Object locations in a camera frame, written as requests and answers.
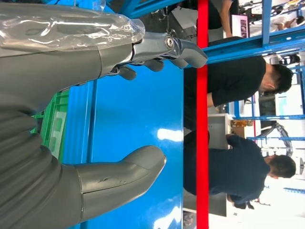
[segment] dark blue shirt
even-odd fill
[[[209,149],[210,195],[224,192],[236,204],[258,198],[270,171],[254,141],[232,135],[230,150]]]

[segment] black hair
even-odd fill
[[[298,16],[296,18],[297,24],[299,25],[300,23],[303,23],[303,21],[305,21],[304,17],[303,16]]]
[[[277,177],[291,178],[296,172],[295,162],[286,155],[275,155],[269,165],[272,168],[272,173]]]
[[[273,80],[275,81],[276,89],[273,91],[273,94],[280,94],[286,92],[291,87],[293,72],[289,68],[282,64],[273,65]]]

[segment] black t-shirt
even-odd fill
[[[213,63],[208,65],[208,93],[212,93],[214,106],[248,99],[261,86],[266,72],[262,56]],[[197,70],[185,69],[185,89],[196,94]]]
[[[209,181],[211,195],[224,192],[236,204],[258,198],[270,171],[255,142],[233,135],[230,150],[209,150]]]
[[[185,137],[184,188],[196,195],[196,131]],[[258,198],[270,168],[255,142],[233,135],[227,139],[233,149],[209,150],[210,195],[227,193],[236,204]]]

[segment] black pants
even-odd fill
[[[239,15],[239,1],[235,0],[232,3],[230,8],[230,13],[231,15]],[[216,7],[209,0],[209,29],[215,30],[222,27],[221,20],[220,18],[219,12]]]
[[[185,137],[183,143],[183,187],[193,195],[196,195],[196,135],[196,130],[191,131]]]

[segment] man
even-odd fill
[[[232,37],[229,40],[238,39],[241,38]],[[246,100],[257,91],[273,94],[286,92],[291,86],[292,75],[292,71],[285,66],[270,65],[262,56],[209,64],[208,107]],[[185,69],[185,127],[191,130],[196,129],[196,93],[197,70]]]
[[[298,16],[292,20],[287,20],[286,17],[277,17],[271,20],[271,31],[281,31],[285,29],[301,26],[305,23],[304,17]]]
[[[198,0],[185,0],[178,4],[169,6],[170,11],[175,7],[182,7],[191,10],[198,9]],[[222,6],[220,12],[210,0],[209,0],[209,29],[219,29],[223,27],[227,38],[232,37],[230,27],[230,14],[239,14],[238,0],[222,0]]]
[[[231,149],[209,150],[210,195],[227,193],[229,201],[243,204],[258,198],[267,176],[291,178],[296,172],[296,164],[291,157],[263,157],[254,141],[237,135],[227,135],[227,140]],[[196,195],[196,131],[185,138],[184,188]]]

